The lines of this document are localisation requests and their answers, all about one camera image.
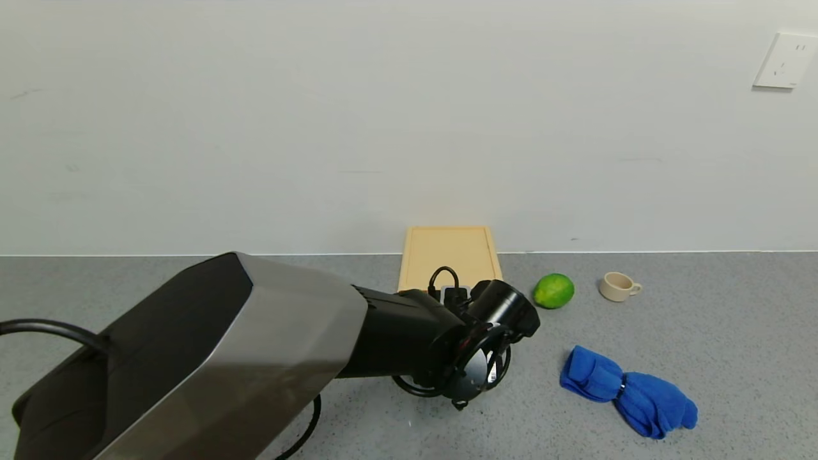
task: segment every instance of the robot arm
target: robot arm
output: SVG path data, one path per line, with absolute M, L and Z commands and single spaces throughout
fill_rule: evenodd
M 392 377 L 462 409 L 537 312 L 495 280 L 471 302 L 386 294 L 229 253 L 190 267 L 14 404 L 15 457 L 255 458 L 333 378 Z M 401 376 L 411 376 L 410 384 Z

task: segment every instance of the wooden cutting board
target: wooden cutting board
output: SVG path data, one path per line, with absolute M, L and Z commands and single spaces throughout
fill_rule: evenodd
M 500 261 L 488 227 L 409 227 L 403 248 L 398 290 L 424 290 L 438 267 L 454 268 L 461 286 L 502 279 Z M 435 286 L 452 286 L 449 273 L 438 275 Z

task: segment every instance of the black cable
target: black cable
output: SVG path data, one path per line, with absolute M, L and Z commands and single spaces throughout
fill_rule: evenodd
M 452 278 L 455 280 L 455 292 L 457 289 L 460 289 L 460 279 L 457 277 L 457 273 L 455 273 L 452 267 L 440 267 L 432 273 L 432 277 L 429 278 L 429 288 L 426 290 L 426 293 L 431 295 L 435 300 L 438 302 L 440 301 L 440 291 L 436 287 L 434 287 L 434 282 L 438 279 L 438 275 L 440 272 L 449 272 L 452 274 Z
M 435 390 L 434 388 L 420 388 L 418 386 L 410 385 L 400 376 L 392 376 L 392 380 L 394 380 L 395 383 L 401 387 L 401 390 L 406 391 L 408 394 L 413 396 L 418 396 L 421 398 L 434 398 L 435 396 L 440 396 L 443 394 L 443 390 Z
M 452 278 L 455 280 L 455 289 L 460 287 L 460 280 L 457 278 L 457 273 L 455 273 L 454 269 L 451 267 L 441 267 L 434 271 L 432 277 L 429 278 L 429 286 L 434 286 L 434 282 L 438 279 L 438 275 L 440 272 L 449 272 L 452 274 Z
M 79 342 L 100 353 L 108 353 L 108 342 L 91 331 L 82 329 L 67 322 L 52 321 L 51 319 L 12 319 L 0 322 L 0 336 L 15 332 L 42 332 L 54 336 Z
M 315 431 L 316 425 L 318 425 L 318 418 L 321 416 L 321 395 L 315 397 L 312 400 L 312 418 L 309 421 L 309 425 L 307 425 L 307 430 L 304 432 L 303 435 L 299 438 L 299 440 L 295 441 L 295 444 L 292 445 L 289 449 L 285 450 L 284 453 L 276 457 L 276 460 L 285 460 L 285 458 L 290 458 L 292 454 L 298 452 L 301 449 L 301 446 L 307 442 L 310 435 L 313 431 Z

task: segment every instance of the silver robot arm casing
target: silver robot arm casing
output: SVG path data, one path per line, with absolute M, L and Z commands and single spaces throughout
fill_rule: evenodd
M 346 366 L 361 295 L 327 273 L 237 255 L 253 288 L 213 353 L 96 458 L 255 458 Z

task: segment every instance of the black robot arm segment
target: black robot arm segment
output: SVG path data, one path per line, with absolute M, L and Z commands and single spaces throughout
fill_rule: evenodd
M 485 282 L 470 303 L 452 308 L 423 291 L 357 289 L 366 299 L 366 316 L 338 377 L 392 376 L 412 395 L 442 395 L 459 409 L 500 383 L 510 345 L 540 325 L 525 296 L 500 280 Z

